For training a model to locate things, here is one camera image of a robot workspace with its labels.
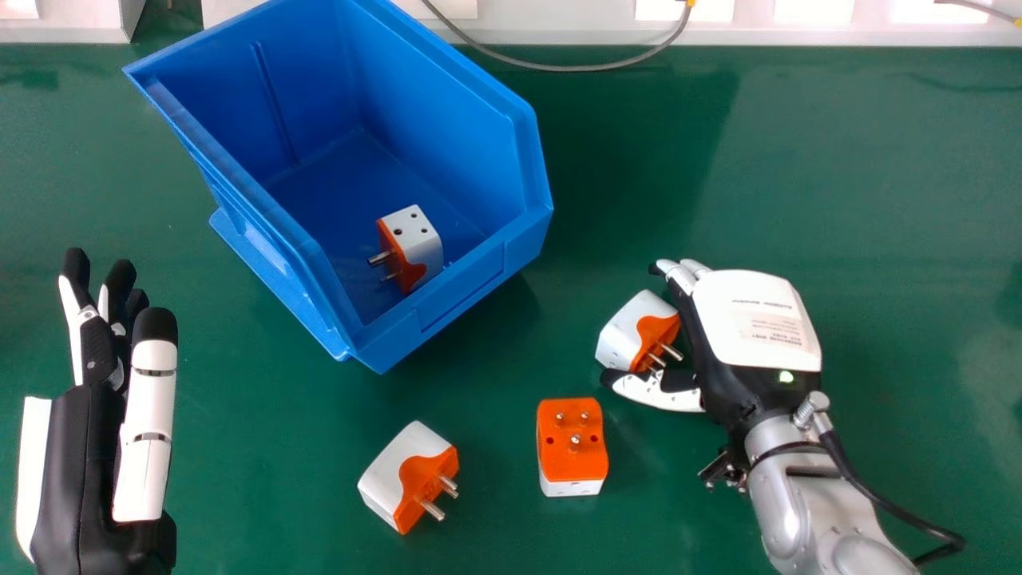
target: robotic arm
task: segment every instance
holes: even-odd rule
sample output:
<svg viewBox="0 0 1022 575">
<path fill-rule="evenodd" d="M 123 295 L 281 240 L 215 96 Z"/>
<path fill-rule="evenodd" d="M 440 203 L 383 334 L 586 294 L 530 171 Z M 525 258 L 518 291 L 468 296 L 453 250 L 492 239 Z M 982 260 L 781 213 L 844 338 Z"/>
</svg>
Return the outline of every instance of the robotic arm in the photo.
<svg viewBox="0 0 1022 575">
<path fill-rule="evenodd" d="M 68 249 L 57 284 L 75 387 L 53 401 L 26 398 L 17 540 L 41 574 L 169 573 L 177 322 L 133 289 L 131 261 L 114 263 L 98 302 L 89 275 L 85 252 Z"/>
<path fill-rule="evenodd" d="M 778 572 L 918 575 L 919 567 L 965 547 L 961 535 L 878 495 L 855 473 L 820 391 L 820 342 L 790 282 L 713 271 L 694 259 L 658 259 L 650 272 L 667 282 L 694 369 L 654 368 L 644 376 L 608 369 L 601 380 L 625 397 L 635 395 L 628 390 L 637 379 L 647 382 L 643 403 L 660 408 L 677 404 L 671 396 L 696 395 L 688 404 L 697 402 L 729 439 L 699 479 L 710 490 L 724 481 L 748 493 Z M 910 561 L 884 534 L 876 507 L 944 545 Z"/>
</svg>

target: green table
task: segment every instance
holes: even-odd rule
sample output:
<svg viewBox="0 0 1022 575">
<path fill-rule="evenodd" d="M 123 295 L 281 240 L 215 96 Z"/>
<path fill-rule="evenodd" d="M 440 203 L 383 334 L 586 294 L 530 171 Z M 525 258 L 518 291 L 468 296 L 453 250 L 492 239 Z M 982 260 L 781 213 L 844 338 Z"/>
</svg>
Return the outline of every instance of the green table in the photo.
<svg viewBox="0 0 1022 575">
<path fill-rule="evenodd" d="M 927 573 L 1022 572 L 1022 52 L 483 62 L 536 106 L 554 223 L 537 261 L 379 377 L 330 360 L 215 235 L 198 171 L 122 76 L 194 30 L 150 3 L 132 46 L 0 48 L 0 573 L 32 572 L 12 534 L 20 405 L 71 383 L 71 244 L 99 275 L 132 257 L 180 322 L 177 574 L 773 573 L 748 501 L 696 481 L 723 432 L 597 385 L 600 328 L 660 290 L 648 261 L 682 255 L 798 287 L 862 473 L 971 539 Z M 580 395 L 607 415 L 611 476 L 599 497 L 546 499 L 535 411 Z M 462 497 L 400 537 L 355 485 L 416 419 L 459 448 Z M 910 553 L 931 544 L 884 523 Z"/>
</svg>

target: plug inside blue bin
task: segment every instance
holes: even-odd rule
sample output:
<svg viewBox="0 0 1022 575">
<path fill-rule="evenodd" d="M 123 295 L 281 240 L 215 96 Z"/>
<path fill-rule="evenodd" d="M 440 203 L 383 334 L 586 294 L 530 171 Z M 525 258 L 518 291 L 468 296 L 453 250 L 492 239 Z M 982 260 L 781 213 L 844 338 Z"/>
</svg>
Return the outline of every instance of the plug inside blue bin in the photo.
<svg viewBox="0 0 1022 575">
<path fill-rule="evenodd" d="M 272 0 L 125 71 L 198 163 L 213 227 L 337 360 L 385 372 L 540 252 L 531 107 L 387 0 Z M 404 297 L 366 258 L 413 203 L 446 266 Z"/>
</svg>

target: orange and white plug adapter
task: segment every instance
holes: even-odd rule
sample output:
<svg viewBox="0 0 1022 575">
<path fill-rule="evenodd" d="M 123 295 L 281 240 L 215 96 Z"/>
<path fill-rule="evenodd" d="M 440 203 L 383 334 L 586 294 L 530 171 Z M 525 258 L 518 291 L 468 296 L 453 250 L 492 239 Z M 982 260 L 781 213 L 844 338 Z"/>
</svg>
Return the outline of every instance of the orange and white plug adapter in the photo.
<svg viewBox="0 0 1022 575">
<path fill-rule="evenodd" d="M 369 266 L 386 263 L 380 283 L 398 282 L 409 295 L 444 269 L 444 243 L 417 204 L 376 220 L 380 252 L 369 257 Z"/>
<path fill-rule="evenodd" d="M 536 414 L 536 449 L 544 495 L 599 493 L 610 470 L 600 404 L 592 397 L 541 401 Z"/>
<path fill-rule="evenodd" d="M 682 330 L 678 310 L 643 290 L 629 300 L 600 332 L 596 361 L 604 368 L 623 372 L 646 372 L 654 365 L 665 368 L 664 353 L 678 362 L 682 354 L 670 344 Z"/>
<path fill-rule="evenodd" d="M 433 500 L 458 497 L 458 451 L 420 422 L 412 422 L 376 457 L 359 479 L 362 499 L 402 535 L 423 513 L 444 521 Z"/>
</svg>

